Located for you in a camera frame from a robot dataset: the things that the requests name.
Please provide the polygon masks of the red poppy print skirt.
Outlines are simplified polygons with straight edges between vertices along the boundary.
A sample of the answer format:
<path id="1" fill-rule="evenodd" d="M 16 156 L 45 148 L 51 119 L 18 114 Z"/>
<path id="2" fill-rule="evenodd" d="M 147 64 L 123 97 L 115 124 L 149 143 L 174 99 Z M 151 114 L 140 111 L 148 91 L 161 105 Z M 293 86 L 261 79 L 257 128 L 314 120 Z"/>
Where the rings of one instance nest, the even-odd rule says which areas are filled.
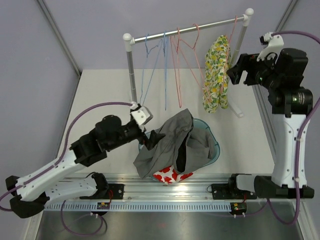
<path id="1" fill-rule="evenodd" d="M 172 165 L 155 172 L 151 177 L 165 185 L 172 185 L 191 177 L 193 174 L 193 172 L 179 174 L 175 171 L 174 166 Z"/>

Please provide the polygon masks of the pink hanger with grey skirt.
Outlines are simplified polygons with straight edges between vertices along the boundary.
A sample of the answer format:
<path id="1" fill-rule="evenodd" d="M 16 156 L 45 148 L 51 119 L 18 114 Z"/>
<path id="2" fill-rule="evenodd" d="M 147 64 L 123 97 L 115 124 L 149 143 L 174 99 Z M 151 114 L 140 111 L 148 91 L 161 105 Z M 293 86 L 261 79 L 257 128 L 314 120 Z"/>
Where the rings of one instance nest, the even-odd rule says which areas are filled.
<path id="1" fill-rule="evenodd" d="M 199 36 L 200 36 L 200 28 L 199 28 L 199 25 L 194 23 L 193 24 L 194 27 L 196 27 L 196 32 L 197 32 L 197 35 L 196 35 L 196 39 L 193 43 L 193 45 L 190 45 L 189 43 L 187 43 L 184 39 L 182 39 L 181 37 L 178 38 L 178 42 L 182 42 L 183 44 L 185 44 L 189 49 L 191 49 L 193 51 L 193 55 L 194 55 L 194 58 L 196 60 L 196 63 L 197 63 L 197 69 L 200 73 L 200 77 L 201 79 L 198 80 L 198 78 L 196 77 L 193 69 L 191 68 L 187 58 L 185 57 L 184 55 L 184 52 L 182 50 L 180 50 L 180 53 L 182 54 L 182 57 L 185 61 L 185 63 L 187 64 L 189 70 L 191 71 L 191 74 L 193 76 L 193 78 L 195 79 L 197 85 L 199 86 L 199 88 L 202 90 L 203 89 L 203 83 L 204 83 L 204 75 L 203 75 L 203 72 L 202 72 L 202 69 L 201 69 L 201 66 L 200 66 L 200 62 L 199 62 L 199 58 L 198 58 L 198 55 L 197 55 L 197 43 L 198 43 L 198 39 L 199 39 Z"/>

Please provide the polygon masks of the blue wire hanger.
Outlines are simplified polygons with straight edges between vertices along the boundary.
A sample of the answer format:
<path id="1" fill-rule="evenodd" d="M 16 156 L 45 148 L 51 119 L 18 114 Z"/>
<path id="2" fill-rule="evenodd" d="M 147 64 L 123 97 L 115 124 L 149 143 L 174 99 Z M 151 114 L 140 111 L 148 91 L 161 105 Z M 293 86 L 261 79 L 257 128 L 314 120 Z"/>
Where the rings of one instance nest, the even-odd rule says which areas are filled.
<path id="1" fill-rule="evenodd" d="M 163 33 L 163 60 L 164 60 L 164 109 L 167 110 L 167 66 L 168 66 L 168 37 L 166 31 Z"/>
<path id="2" fill-rule="evenodd" d="M 159 61 L 161 45 L 163 40 L 159 40 L 155 45 L 149 46 L 147 39 L 144 41 L 145 61 L 141 73 L 140 98 L 141 104 L 147 100 L 147 95 L 150 91 L 151 82 L 155 74 L 156 66 Z"/>

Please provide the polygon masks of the pink hanger with poppy skirt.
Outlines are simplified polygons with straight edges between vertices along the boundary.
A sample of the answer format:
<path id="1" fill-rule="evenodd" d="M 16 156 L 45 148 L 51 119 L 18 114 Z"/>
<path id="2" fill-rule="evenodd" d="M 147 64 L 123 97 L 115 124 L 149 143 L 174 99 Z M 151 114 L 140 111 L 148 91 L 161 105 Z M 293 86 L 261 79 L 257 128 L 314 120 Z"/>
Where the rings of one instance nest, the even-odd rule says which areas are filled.
<path id="1" fill-rule="evenodd" d="M 182 108 L 182 93 L 181 93 L 181 74 L 180 74 L 180 30 L 177 29 L 178 35 L 170 36 L 170 45 L 171 45 L 171 56 L 173 62 L 173 69 L 174 69 L 174 77 L 175 77 L 175 85 L 176 85 L 176 94 L 178 99 L 178 106 Z"/>

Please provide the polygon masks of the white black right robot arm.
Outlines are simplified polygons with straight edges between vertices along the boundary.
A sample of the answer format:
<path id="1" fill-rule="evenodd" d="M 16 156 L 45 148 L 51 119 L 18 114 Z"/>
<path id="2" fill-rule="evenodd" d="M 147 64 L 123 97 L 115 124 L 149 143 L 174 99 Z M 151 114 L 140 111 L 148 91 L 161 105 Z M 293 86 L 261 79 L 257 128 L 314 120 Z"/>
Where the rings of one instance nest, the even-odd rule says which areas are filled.
<path id="1" fill-rule="evenodd" d="M 263 60 L 257 53 L 243 53 L 227 70 L 234 85 L 246 72 L 245 85 L 260 85 L 268 90 L 276 133 L 276 161 L 272 175 L 254 178 L 253 191 L 259 198 L 312 199 L 315 195 L 304 172 L 303 137 L 313 110 L 313 94 L 301 86 L 308 61 L 304 51 L 284 48 L 279 54 L 268 53 Z"/>

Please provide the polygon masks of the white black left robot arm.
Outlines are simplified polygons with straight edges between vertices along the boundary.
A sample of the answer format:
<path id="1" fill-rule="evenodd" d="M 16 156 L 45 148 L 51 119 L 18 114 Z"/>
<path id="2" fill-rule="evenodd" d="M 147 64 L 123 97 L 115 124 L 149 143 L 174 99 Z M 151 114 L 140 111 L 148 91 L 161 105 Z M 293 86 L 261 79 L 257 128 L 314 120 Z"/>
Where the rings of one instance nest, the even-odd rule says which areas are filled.
<path id="1" fill-rule="evenodd" d="M 62 180 L 77 171 L 90 167 L 107 158 L 107 153 L 134 140 L 153 149 L 165 137 L 152 130 L 145 134 L 144 123 L 148 117 L 131 117 L 123 125 L 115 115 L 107 115 L 94 129 L 81 136 L 65 150 L 61 157 L 24 177 L 9 176 L 6 180 L 8 192 L 12 195 L 8 211 L 25 219 L 42 212 L 50 204 L 79 197 L 101 199 L 109 185 L 102 173 L 72 182 Z"/>

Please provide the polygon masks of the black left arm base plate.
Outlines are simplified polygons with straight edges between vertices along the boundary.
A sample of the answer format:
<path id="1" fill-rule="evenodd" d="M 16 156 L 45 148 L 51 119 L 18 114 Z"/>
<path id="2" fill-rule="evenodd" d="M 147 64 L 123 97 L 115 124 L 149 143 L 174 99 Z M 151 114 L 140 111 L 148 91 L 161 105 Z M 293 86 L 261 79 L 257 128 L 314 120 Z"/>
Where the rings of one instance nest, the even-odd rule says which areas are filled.
<path id="1" fill-rule="evenodd" d="M 125 185 L 121 183 L 109 183 L 108 188 L 98 190 L 92 196 L 80 196 L 82 200 L 122 200 L 124 196 Z"/>

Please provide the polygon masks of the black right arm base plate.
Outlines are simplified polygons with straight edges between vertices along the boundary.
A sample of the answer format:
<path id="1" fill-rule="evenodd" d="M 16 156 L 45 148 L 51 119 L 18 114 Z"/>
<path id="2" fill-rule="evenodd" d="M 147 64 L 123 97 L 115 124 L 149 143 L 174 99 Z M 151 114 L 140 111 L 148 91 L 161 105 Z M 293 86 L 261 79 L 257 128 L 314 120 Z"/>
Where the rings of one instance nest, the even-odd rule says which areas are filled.
<path id="1" fill-rule="evenodd" d="M 255 193 L 248 190 L 240 190 L 229 184 L 213 183 L 208 187 L 214 200 L 256 200 Z"/>

